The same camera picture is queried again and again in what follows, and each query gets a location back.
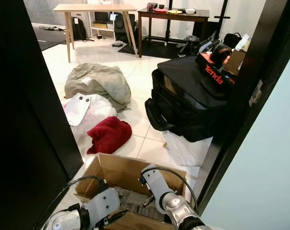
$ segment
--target red cloth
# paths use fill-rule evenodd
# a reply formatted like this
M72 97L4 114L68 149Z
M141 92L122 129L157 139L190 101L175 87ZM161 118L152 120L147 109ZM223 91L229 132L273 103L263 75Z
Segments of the red cloth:
M88 149L87 154L98 152L111 154L130 139L132 130L127 122L120 121L115 116L109 116L87 134L93 138L93 146Z

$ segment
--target shelf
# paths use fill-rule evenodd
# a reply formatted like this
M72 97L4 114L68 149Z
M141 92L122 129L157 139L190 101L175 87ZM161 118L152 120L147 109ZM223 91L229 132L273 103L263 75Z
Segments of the shelf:
M93 30L104 30L104 31L114 31L113 29L107 29L107 28L98 28L98 27L92 27Z

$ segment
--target bowl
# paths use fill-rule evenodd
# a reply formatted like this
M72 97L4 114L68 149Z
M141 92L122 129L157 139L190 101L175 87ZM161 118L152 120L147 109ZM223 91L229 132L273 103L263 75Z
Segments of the bowl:
M195 9L185 9L185 12L187 13L187 14L193 14L193 13L195 13Z

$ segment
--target white tile floor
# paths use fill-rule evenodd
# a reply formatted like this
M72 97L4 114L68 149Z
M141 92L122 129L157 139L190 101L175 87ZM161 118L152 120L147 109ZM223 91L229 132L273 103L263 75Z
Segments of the white tile floor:
M198 167L182 167L177 165L163 148L164 138L162 133L153 129L147 118L145 101L151 97L152 78L151 72L156 69L157 64L167 59L157 57L136 58L131 54L117 52L120 48L112 47L112 39L95 39L95 42L75 42L75 50L71 48L71 63L67 61L66 45L57 45L43 51L47 67L60 100L64 100L64 85L71 70L78 64L90 62L100 63L106 66L118 66L123 72L131 88L132 98L128 105L131 110L118 113L118 118L128 122L133 131L131 139L114 154L132 158L143 159L152 163L170 166L173 168L186 170L188 181L193 184L198 175ZM85 158L85 165L80 169L76 177L81 176L82 172L93 160L93 156ZM70 199L72 192L66 195L66 202Z

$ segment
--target wooden table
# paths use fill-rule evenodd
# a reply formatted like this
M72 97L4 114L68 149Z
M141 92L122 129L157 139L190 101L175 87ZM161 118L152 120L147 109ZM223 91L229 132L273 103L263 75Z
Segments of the wooden table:
M69 47L70 41L72 42L73 49L75 49L71 12L92 12L92 11L93 12L94 11L122 12L129 45L131 46L131 42L130 42L131 40L134 47L135 56L137 57L134 33L132 30L130 18L128 15L129 11L136 11L136 8L132 7L131 5L128 5L128 4L58 4L54 8L54 11L64 12L68 62L70 62L70 47Z
M194 14L171 14L171 13L159 13L155 11L147 11L147 8L138 11L139 13L139 57L142 57L142 17L149 18L149 32L148 37L149 41L151 40L151 21L152 18L160 18L160 19L167 19L167 20L177 20L177 21L190 21L190 22L198 22L202 23L202 30L201 30L201 40L204 39L206 26L208 22L208 18L210 16L209 10L196 10Z

